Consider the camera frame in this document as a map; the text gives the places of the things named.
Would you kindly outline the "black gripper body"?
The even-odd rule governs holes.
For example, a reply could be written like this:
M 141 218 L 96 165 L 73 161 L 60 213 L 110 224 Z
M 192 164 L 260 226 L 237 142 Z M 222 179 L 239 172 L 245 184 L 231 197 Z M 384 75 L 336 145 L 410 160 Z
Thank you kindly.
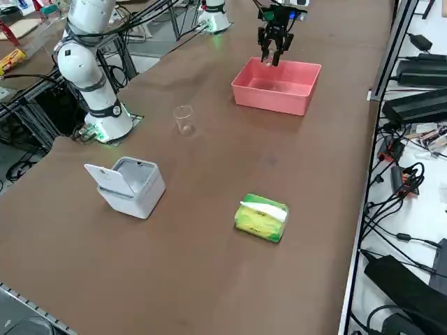
M 289 33 L 294 23 L 300 19 L 300 9 L 280 3 L 259 5 L 258 19 L 264 21 L 269 28 Z

